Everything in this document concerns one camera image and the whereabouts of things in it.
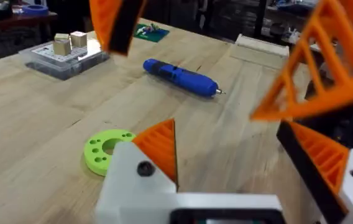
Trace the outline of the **white orange left gripper left finger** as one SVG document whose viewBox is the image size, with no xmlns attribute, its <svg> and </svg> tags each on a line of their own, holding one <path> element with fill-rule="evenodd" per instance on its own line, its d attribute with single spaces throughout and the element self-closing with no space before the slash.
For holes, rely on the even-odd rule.
<svg viewBox="0 0 353 224">
<path fill-rule="evenodd" d="M 115 145 L 96 223 L 170 223 L 177 191 L 175 120 L 168 119 Z"/>
</svg>

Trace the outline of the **finger of the white orange right gripper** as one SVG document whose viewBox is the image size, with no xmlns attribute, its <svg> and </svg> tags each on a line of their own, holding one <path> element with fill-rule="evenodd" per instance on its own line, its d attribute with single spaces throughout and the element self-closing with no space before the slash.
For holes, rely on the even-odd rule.
<svg viewBox="0 0 353 224">
<path fill-rule="evenodd" d="M 91 20 L 101 49 L 128 55 L 146 0 L 89 0 Z"/>
<path fill-rule="evenodd" d="M 309 49 L 319 45 L 334 86 L 325 88 Z M 316 95 L 299 103 L 293 73 L 301 58 L 306 60 Z M 322 0 L 309 17 L 300 40 L 280 70 L 268 93 L 250 115 L 256 120 L 304 118 L 353 103 L 353 1 Z"/>
</svg>

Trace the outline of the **white orange left gripper right finger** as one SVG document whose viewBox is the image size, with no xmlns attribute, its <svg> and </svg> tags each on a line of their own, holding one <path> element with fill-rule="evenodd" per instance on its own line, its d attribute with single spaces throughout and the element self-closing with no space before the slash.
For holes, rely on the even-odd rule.
<svg viewBox="0 0 353 224">
<path fill-rule="evenodd" d="M 292 121 L 282 121 L 277 138 L 320 212 L 321 223 L 353 223 L 353 148 Z"/>
</svg>

